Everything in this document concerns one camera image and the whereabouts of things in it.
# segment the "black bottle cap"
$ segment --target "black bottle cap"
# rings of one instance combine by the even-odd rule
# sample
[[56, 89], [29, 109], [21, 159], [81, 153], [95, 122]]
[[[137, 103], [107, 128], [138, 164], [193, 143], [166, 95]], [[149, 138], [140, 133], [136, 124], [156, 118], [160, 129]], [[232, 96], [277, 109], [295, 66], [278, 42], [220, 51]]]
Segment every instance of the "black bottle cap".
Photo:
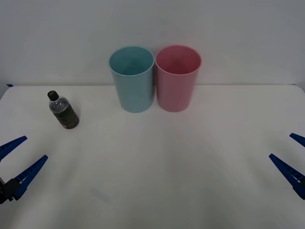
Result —
[[49, 91], [48, 97], [51, 101], [56, 101], [59, 99], [59, 95], [57, 94], [56, 91]]

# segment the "white table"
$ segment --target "white table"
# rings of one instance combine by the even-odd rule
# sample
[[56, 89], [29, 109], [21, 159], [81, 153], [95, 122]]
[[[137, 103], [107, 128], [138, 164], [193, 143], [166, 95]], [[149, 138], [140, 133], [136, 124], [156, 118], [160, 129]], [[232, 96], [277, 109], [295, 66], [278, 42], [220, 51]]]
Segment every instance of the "white table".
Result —
[[[72, 130], [47, 92], [80, 116]], [[20, 86], [0, 100], [4, 181], [48, 161], [1, 229], [303, 229], [305, 201], [268, 158], [305, 174], [305, 94], [293, 85], [197, 86], [180, 113], [124, 111], [114, 86]]]

